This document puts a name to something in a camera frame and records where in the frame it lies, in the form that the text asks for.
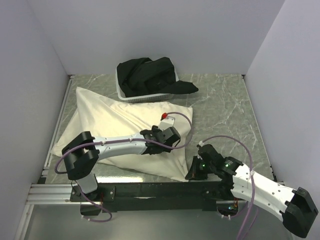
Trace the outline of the cream satin pillowcase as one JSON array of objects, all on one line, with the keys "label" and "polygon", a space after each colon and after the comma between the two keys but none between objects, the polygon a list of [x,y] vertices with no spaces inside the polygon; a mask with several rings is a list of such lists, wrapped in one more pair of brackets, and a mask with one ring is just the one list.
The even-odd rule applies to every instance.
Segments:
[{"label": "cream satin pillowcase", "polygon": [[[174,127],[181,136],[180,144],[186,142],[191,130],[193,109],[170,102],[130,104],[77,87],[77,109],[51,153],[60,157],[62,149],[83,131],[94,137],[122,137],[149,130],[158,125],[163,113],[173,113]],[[185,181],[188,172],[185,149],[154,155],[123,155],[103,159],[101,164],[136,170],[142,173]]]}]

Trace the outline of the white plastic basket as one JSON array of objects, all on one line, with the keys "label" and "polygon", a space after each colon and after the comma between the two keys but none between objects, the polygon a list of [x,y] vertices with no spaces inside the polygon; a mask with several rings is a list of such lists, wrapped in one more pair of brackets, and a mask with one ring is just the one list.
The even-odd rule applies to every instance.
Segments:
[{"label": "white plastic basket", "polygon": [[151,103],[151,102],[170,100],[174,97],[174,94],[171,94],[171,93],[157,93],[157,94],[148,94],[148,95],[142,95],[142,96],[126,97],[124,92],[120,88],[117,70],[115,70],[114,76],[115,76],[115,86],[116,86],[117,96],[119,100],[122,102],[130,103],[130,104]]}]

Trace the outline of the black cloth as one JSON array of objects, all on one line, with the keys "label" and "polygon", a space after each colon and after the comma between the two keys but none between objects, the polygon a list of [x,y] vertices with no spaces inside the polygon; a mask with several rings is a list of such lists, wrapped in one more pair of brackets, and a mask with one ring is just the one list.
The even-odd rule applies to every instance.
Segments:
[{"label": "black cloth", "polygon": [[126,97],[185,95],[199,91],[193,83],[176,79],[175,66],[168,57],[135,58],[119,63],[116,70],[117,82]]}]

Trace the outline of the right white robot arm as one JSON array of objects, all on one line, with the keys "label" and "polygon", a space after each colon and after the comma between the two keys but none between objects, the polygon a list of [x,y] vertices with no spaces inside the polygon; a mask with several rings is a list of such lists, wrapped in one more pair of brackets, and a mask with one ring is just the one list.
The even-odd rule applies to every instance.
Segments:
[{"label": "right white robot arm", "polygon": [[221,181],[217,189],[208,190],[208,194],[219,199],[253,202],[276,216],[292,234],[307,237],[319,211],[306,189],[293,189],[270,180],[251,171],[240,160],[222,156],[211,144],[200,143],[197,148],[186,180],[207,180],[209,174],[214,174]]}]

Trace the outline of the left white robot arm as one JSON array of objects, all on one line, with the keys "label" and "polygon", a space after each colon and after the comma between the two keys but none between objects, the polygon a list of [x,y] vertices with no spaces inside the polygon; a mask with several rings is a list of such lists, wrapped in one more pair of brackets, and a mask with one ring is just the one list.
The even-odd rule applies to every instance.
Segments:
[{"label": "left white robot arm", "polygon": [[78,184],[88,201],[94,201],[100,195],[96,176],[92,172],[98,161],[124,155],[169,153],[180,140],[181,136],[173,126],[161,130],[154,125],[150,130],[111,138],[94,137],[90,131],[84,131],[63,148],[61,160],[68,179]]}]

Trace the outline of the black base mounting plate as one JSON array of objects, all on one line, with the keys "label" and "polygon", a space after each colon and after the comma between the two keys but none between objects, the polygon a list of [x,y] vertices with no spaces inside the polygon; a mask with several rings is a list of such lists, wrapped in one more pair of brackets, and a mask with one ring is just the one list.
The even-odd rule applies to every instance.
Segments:
[{"label": "black base mounting plate", "polygon": [[81,195],[72,186],[70,201],[101,204],[112,213],[119,211],[202,210],[235,216],[241,202],[218,181],[100,183],[97,190]]}]

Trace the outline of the aluminium frame rail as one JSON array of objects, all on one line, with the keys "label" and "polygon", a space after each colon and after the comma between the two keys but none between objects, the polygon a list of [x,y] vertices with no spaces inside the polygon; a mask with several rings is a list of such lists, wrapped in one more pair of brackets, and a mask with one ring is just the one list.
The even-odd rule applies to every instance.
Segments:
[{"label": "aluminium frame rail", "polygon": [[71,181],[67,179],[66,175],[54,173],[54,165],[57,160],[54,157],[43,168],[41,177],[44,178],[44,184],[31,185],[25,201],[27,205],[75,204],[70,200],[72,195]]}]

